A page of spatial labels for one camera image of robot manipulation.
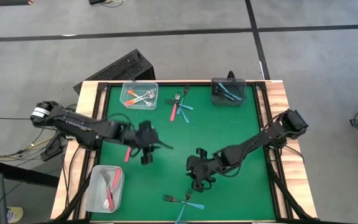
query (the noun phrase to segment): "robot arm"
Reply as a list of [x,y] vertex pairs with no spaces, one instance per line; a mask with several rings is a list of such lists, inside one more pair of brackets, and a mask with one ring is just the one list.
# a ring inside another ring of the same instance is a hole
[[71,112],[54,101],[37,103],[30,117],[35,127],[54,127],[59,131],[76,137],[78,144],[89,149],[98,150],[102,141],[142,149],[142,164],[152,162],[151,153],[161,144],[172,149],[158,139],[150,121],[139,124],[139,130],[131,130],[131,123],[110,120],[95,120],[82,114]]
[[227,175],[228,172],[240,168],[242,161],[247,155],[260,146],[269,146],[274,148],[282,148],[287,144],[287,138],[297,139],[306,132],[308,125],[295,110],[287,110],[278,116],[275,121],[269,122],[261,133],[244,141],[238,145],[227,146],[213,153],[213,157],[207,159],[207,152],[202,148],[197,148],[196,153],[199,157],[190,156],[187,159],[186,169],[193,179],[192,188],[195,191],[202,192],[212,187],[212,183],[216,181],[212,175],[218,173],[226,177],[234,177]]

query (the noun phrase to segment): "gray concrete floor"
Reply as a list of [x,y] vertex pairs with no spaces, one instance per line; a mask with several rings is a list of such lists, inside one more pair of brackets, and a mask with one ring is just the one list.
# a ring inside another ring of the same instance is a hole
[[[251,3],[258,27],[358,24],[355,0]],[[0,7],[0,37],[227,27],[250,27],[243,0],[128,0],[115,9],[86,0],[37,0]],[[284,80],[291,108],[310,124],[300,145],[318,216],[358,223],[358,132],[348,122],[358,112],[358,30],[260,38],[271,79]],[[0,117],[28,118],[43,100],[76,103],[73,85],[133,49],[150,60],[158,79],[221,77],[228,70],[239,78],[262,78],[252,33],[0,42]],[[39,131],[28,120],[0,119],[0,154],[26,147]],[[21,167],[48,172],[61,161]],[[16,183],[6,185],[9,190]],[[47,220],[54,195],[54,189],[22,184],[7,199],[25,209],[21,223],[34,223]]]

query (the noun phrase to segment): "wooden table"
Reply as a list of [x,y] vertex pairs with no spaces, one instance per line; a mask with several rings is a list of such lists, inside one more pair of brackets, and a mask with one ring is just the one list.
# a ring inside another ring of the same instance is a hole
[[[284,84],[280,80],[269,80],[269,81],[259,81],[264,82],[266,86],[268,102],[270,106],[270,110],[272,116],[279,114],[289,108],[287,95],[285,93]],[[122,81],[85,81],[83,82],[83,86],[81,89],[80,97],[78,99],[78,105],[76,112],[81,113],[83,115],[91,117],[95,116],[97,119],[102,118],[102,111],[104,106],[104,99],[106,95],[106,90],[99,91],[100,97],[98,97],[98,108],[94,111],[94,106],[96,102],[96,94],[98,92],[98,84],[99,83],[122,83]],[[210,82],[210,80],[165,80],[158,82]],[[264,123],[267,122],[267,113],[264,105],[264,99],[262,97],[262,91],[260,89],[257,90],[258,99],[260,102],[260,108],[262,112],[262,117]],[[288,140],[288,146],[300,151],[300,147],[298,141],[296,140]],[[77,150],[78,144],[76,141],[70,141],[67,146],[67,152],[65,156],[65,171],[66,176],[68,176],[68,168],[70,166],[70,162],[73,158],[74,152]],[[71,178],[70,178],[70,190],[69,190],[69,198],[76,194],[78,190],[78,184],[81,175],[81,168],[83,166],[85,150],[80,149],[73,160],[72,168],[71,168]],[[88,172],[90,172],[93,164],[93,155],[91,154],[91,159],[89,160]],[[310,187],[308,183],[308,178],[306,176],[305,166],[302,162],[302,158],[298,155],[283,150],[283,154],[281,156],[282,166],[285,174],[285,180],[287,183],[288,190],[294,196],[296,201],[303,207],[306,213],[311,215],[312,217],[316,217],[316,210],[314,208],[313,199],[310,192]],[[285,213],[285,206],[283,202],[283,197],[280,190],[276,187],[278,203],[280,207],[280,214],[282,218],[287,217]],[[80,216],[79,218],[85,217],[85,198],[86,192],[83,196],[83,201],[81,203],[80,208]],[[61,214],[61,212],[65,208],[65,199],[66,199],[66,188],[65,188],[65,179],[63,177],[63,171],[60,175],[60,181],[55,197],[55,202],[52,209],[51,218],[55,218]]]

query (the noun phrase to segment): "plastic bin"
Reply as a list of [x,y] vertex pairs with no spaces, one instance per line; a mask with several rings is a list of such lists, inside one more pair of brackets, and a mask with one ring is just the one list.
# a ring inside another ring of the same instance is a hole
[[112,199],[114,202],[114,209],[110,211],[109,208],[104,209],[103,204],[107,199],[106,193],[106,181],[104,181],[100,171],[102,169],[107,170],[110,175],[110,187],[114,181],[114,177],[118,169],[118,166],[102,166],[97,165],[92,169],[91,180],[88,187],[88,195],[85,202],[85,210],[88,212],[101,212],[112,213],[116,211],[121,203],[122,187],[124,186],[124,172],[121,169],[121,174],[117,180],[116,188],[112,190]]
[[247,83],[238,78],[212,78],[211,101],[214,105],[240,106],[247,99]]
[[[139,100],[134,104],[127,104],[126,102],[134,100],[137,97],[130,94],[129,90],[137,96],[146,96],[144,100]],[[153,94],[148,94],[148,91],[154,91]],[[154,110],[157,107],[158,84],[152,82],[126,82],[122,85],[120,101],[129,109],[136,110]]]

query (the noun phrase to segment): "green table surface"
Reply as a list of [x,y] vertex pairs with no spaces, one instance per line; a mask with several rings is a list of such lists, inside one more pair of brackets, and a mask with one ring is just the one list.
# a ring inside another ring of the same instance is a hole
[[[240,107],[215,106],[211,103],[209,86],[191,86],[184,105],[194,107],[185,110],[190,120],[183,116],[170,122],[172,105],[164,99],[173,98],[182,86],[160,86],[157,109],[130,110],[119,101],[121,87],[112,87],[107,115],[124,113],[137,125],[150,120],[159,138],[170,149],[157,149],[153,163],[142,166],[140,154],[124,162],[126,146],[104,142],[100,164],[120,166],[125,174],[121,205],[114,213],[92,213],[92,221],[174,221],[182,208],[181,203],[163,201],[162,195],[183,199],[192,179],[186,174],[186,159],[196,155],[201,147],[212,152],[231,144],[239,144],[259,133],[252,87],[247,87],[248,99]],[[125,120],[118,116],[114,119]],[[242,170],[235,178],[214,175],[216,183],[211,190],[194,192],[189,202],[205,205],[204,210],[186,206],[183,221],[196,220],[274,220],[272,196],[262,149],[249,154]]]

